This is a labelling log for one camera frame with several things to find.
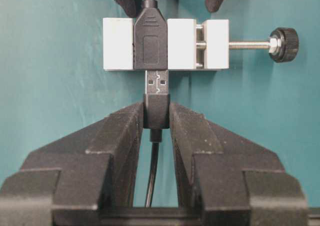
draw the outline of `usb connector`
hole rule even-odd
[[[168,94],[169,72],[145,71],[145,93],[146,94]]]

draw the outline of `white plastic block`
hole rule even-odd
[[[168,69],[193,70],[197,62],[197,21],[168,19]]]
[[[134,69],[134,21],[131,18],[103,19],[103,68]]]
[[[229,20],[207,20],[203,23],[204,69],[229,68]]]

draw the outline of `teal background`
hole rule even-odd
[[[233,40],[294,27],[300,51],[275,64],[263,51],[230,53],[230,69],[172,72],[173,101],[280,156],[311,206],[320,206],[320,0],[158,0],[166,18],[230,19]],[[103,71],[102,18],[125,17],[113,0],[0,0],[0,183],[27,154],[142,100],[143,72]],[[151,147],[143,134],[135,200],[142,206]],[[176,206],[168,131],[160,147],[154,206]]]

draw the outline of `black usb plug housing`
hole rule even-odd
[[[168,27],[156,0],[143,0],[134,25],[134,69],[168,69]]]

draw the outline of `knurled knob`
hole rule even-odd
[[[270,56],[275,62],[290,62],[296,58],[299,50],[299,38],[293,28],[277,28],[270,37],[281,41],[281,46]]]

